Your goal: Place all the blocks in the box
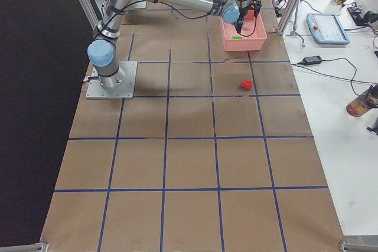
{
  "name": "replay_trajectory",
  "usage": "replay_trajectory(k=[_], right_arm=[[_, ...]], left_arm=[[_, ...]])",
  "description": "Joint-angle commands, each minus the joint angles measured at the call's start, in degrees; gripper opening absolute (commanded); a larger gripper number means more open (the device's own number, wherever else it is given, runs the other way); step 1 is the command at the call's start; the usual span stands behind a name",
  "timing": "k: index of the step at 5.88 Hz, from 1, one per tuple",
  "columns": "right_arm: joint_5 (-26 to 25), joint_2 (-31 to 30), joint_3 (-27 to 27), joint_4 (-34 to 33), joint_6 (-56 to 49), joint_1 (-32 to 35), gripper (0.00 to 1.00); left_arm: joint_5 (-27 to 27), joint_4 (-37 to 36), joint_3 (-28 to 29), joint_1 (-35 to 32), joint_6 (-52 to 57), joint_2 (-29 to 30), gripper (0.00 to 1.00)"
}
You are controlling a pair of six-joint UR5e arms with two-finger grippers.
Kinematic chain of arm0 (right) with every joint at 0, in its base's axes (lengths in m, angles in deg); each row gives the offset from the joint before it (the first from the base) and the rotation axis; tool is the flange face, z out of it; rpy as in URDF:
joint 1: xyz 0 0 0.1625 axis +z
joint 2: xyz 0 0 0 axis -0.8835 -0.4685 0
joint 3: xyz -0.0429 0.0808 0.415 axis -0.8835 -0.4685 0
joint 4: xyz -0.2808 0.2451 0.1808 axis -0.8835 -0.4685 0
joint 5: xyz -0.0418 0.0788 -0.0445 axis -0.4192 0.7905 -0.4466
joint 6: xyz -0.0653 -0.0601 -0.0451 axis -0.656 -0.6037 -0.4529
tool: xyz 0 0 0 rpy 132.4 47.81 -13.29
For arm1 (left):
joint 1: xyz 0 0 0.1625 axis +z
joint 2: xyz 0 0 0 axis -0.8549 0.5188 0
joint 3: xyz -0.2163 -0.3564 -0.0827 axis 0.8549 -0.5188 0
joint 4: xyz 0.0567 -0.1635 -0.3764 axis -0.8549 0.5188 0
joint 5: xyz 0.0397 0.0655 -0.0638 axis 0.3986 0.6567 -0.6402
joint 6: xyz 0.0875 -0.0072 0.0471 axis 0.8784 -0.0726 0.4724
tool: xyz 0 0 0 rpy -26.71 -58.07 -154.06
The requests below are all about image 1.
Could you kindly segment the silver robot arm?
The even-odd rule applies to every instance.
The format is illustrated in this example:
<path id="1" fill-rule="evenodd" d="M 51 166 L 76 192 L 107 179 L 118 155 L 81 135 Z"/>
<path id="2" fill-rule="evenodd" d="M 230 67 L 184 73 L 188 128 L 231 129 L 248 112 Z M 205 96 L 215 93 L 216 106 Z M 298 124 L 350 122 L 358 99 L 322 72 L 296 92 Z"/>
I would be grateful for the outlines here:
<path id="1" fill-rule="evenodd" d="M 252 0 L 143 0 L 164 5 L 176 4 L 206 15 L 220 16 L 222 20 L 242 31 L 244 17 L 251 9 Z M 116 59 L 116 41 L 120 36 L 123 16 L 132 6 L 132 0 L 108 0 L 102 19 L 93 29 L 93 41 L 87 48 L 87 54 L 98 81 L 104 89 L 112 89 L 125 81 L 126 73 L 122 71 Z"/>

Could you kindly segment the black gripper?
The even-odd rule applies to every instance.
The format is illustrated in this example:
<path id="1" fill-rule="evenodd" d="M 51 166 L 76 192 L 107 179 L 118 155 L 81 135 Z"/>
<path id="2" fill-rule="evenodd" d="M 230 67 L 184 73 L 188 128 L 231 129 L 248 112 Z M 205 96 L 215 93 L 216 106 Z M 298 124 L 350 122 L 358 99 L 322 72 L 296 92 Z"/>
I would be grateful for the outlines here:
<path id="1" fill-rule="evenodd" d="M 242 26 L 244 23 L 245 16 L 251 10 L 251 5 L 246 7 L 239 7 L 239 18 L 237 20 L 237 26 Z"/>

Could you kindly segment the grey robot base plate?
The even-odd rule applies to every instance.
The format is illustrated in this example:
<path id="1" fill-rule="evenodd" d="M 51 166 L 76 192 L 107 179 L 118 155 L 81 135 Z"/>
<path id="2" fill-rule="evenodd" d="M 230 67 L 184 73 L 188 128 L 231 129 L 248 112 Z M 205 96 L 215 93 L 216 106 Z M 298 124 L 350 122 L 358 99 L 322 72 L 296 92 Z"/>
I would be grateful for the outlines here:
<path id="1" fill-rule="evenodd" d="M 133 99 L 138 63 L 136 61 L 119 61 L 119 70 L 112 77 L 101 77 L 93 67 L 92 76 L 87 87 L 87 99 Z"/>

